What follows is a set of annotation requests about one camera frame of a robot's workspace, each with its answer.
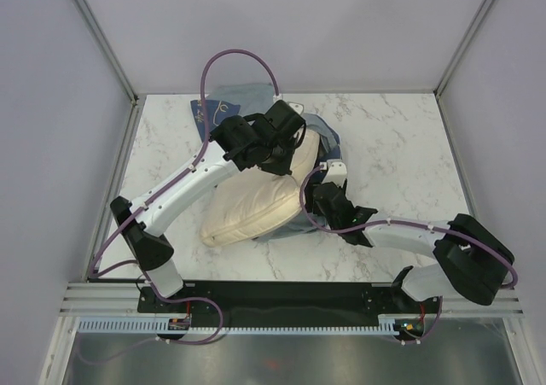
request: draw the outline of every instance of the white pillow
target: white pillow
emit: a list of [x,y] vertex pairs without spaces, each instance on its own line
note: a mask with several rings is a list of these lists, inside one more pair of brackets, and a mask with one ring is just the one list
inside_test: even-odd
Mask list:
[[299,187],[317,160],[320,136],[307,130],[293,154],[291,176],[276,176],[257,167],[221,183],[214,192],[200,239],[211,247],[262,236],[299,212]]

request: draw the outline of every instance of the gray wall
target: gray wall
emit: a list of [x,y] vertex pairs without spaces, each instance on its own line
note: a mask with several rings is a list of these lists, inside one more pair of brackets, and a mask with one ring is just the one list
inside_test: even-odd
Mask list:
[[[206,61],[239,47],[286,91],[432,90],[481,0],[89,0],[143,93],[195,93]],[[231,56],[209,87],[265,81]]]
[[0,383],[36,383],[129,101],[70,0],[0,0]]
[[500,0],[444,94],[483,221],[513,249],[546,362],[546,0]]

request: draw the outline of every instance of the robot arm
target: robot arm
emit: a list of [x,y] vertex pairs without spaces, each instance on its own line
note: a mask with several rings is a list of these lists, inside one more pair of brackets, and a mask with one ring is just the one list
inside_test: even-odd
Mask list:
[[[352,245],[399,248],[438,261],[426,267],[406,267],[398,274],[392,294],[401,310],[410,308],[415,301],[455,293],[483,306],[493,302],[508,274],[508,268],[499,258],[512,265],[514,256],[483,225],[467,214],[458,214],[452,221],[425,222],[355,207],[346,198],[346,184],[328,181],[330,170],[338,167],[338,172],[340,166],[337,160],[332,160],[322,168],[328,170],[327,175],[321,184],[311,185],[307,191],[307,211],[326,217],[332,230],[347,230],[367,223],[369,226],[363,230],[340,234]],[[477,244],[487,246],[493,254]]]
[[[302,112],[303,108],[278,101],[265,114],[244,118],[231,116],[211,132],[199,165],[192,166],[194,159],[191,159],[161,184],[133,201],[122,196],[112,201],[110,208],[118,225],[137,208],[144,208],[122,235],[139,266],[162,295],[169,297],[183,287],[183,280],[172,261],[174,250],[164,236],[166,229],[199,197],[240,171],[258,166],[279,176],[291,174],[293,152],[305,135],[305,120],[296,110]],[[303,131],[297,137],[300,128]],[[185,177],[146,206],[145,201],[151,195],[188,169]]]
[[[139,266],[163,296],[174,295],[183,287],[172,261],[174,250],[164,236],[172,221],[201,195],[246,168],[258,166],[276,175],[290,174],[293,152],[304,135],[305,120],[283,101],[276,102],[266,114],[230,117],[211,132],[207,151],[198,166],[191,166],[193,160],[190,160],[135,200],[119,196],[112,201],[111,209],[119,225],[137,207],[144,207],[122,234]],[[145,206],[150,195],[188,168],[186,177],[149,207]],[[512,254],[475,219],[463,214],[452,222],[433,224],[388,219],[373,208],[354,207],[346,199],[346,168],[340,160],[329,161],[322,169],[327,172],[324,180],[306,188],[307,211],[324,216],[331,230],[371,222],[364,230],[340,234],[350,244],[399,248],[438,261],[427,267],[406,267],[397,276],[392,293],[401,311],[411,308],[416,301],[455,292],[478,304],[489,305],[493,301],[508,270],[482,250],[472,246],[463,249],[466,242],[430,229],[435,225],[457,230],[493,247],[512,264]]]

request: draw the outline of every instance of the white marble surface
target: white marble surface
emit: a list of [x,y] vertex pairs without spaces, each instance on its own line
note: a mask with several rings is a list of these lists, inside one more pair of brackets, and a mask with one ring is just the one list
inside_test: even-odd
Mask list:
[[[189,108],[197,96],[148,96],[121,195],[132,199],[183,164],[200,139]],[[462,188],[432,94],[285,95],[321,115],[339,134],[349,170],[348,197],[360,206],[418,219],[467,213]],[[317,232],[223,248],[201,243],[198,229],[212,192],[173,222],[166,237],[183,278],[293,281],[391,281],[407,265],[431,260],[390,248],[353,247]],[[121,237],[101,269],[131,258]],[[139,277],[126,266],[109,277]]]

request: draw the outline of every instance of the blue cloth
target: blue cloth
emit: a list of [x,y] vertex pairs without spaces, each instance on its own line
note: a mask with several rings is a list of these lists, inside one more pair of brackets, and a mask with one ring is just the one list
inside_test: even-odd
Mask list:
[[275,90],[269,84],[220,86],[206,99],[241,105],[240,116],[264,114],[273,106]]
[[[205,142],[205,123],[203,120],[203,111],[201,109],[201,100],[191,101],[189,104],[201,141]],[[240,105],[234,105],[224,101],[209,101],[207,99],[206,114],[210,130],[218,126],[225,118],[237,115],[240,110]]]
[[321,137],[317,160],[341,159],[340,135],[318,114],[302,114],[302,117],[305,119],[307,129],[318,133]]

